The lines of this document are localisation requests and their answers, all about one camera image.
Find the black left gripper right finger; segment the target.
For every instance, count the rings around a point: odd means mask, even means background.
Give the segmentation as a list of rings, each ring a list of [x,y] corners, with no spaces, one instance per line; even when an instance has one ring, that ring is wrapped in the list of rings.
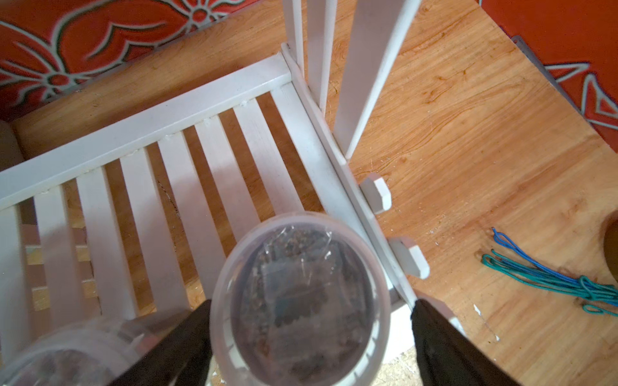
[[[516,385],[425,299],[410,317],[424,385]]]

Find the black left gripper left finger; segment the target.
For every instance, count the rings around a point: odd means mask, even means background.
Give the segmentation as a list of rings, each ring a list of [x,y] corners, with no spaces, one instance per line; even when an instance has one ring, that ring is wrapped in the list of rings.
[[[210,310],[203,302],[112,385],[206,385],[212,359]]]

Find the small clear cup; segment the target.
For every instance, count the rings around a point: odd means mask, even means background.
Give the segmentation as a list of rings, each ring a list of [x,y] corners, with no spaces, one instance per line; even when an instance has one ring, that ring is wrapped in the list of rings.
[[[136,364],[190,310],[132,320],[99,316],[63,326],[1,369],[2,385],[107,385]]]
[[[368,244],[315,212],[278,215],[228,257],[212,298],[212,352],[229,385],[369,385],[391,300]]]

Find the white slatted two-tier shelf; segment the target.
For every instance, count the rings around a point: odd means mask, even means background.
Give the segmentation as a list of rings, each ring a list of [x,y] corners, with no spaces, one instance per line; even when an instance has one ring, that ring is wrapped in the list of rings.
[[[103,315],[138,313],[105,166],[119,161],[157,310],[189,306],[148,147],[159,148],[197,272],[211,296],[226,255],[185,138],[201,141],[236,239],[259,222],[220,121],[232,110],[277,214],[303,206],[257,99],[270,94],[323,209],[351,228],[378,257],[392,314],[385,361],[413,347],[409,276],[427,278],[420,248],[388,239],[377,214],[388,208],[384,181],[357,183],[349,160],[386,83],[419,2],[384,10],[357,3],[336,124],[324,118],[336,3],[283,3],[286,43],[275,56],[98,130],[1,173],[1,353],[11,362],[39,336],[91,315],[77,260],[87,242]]]

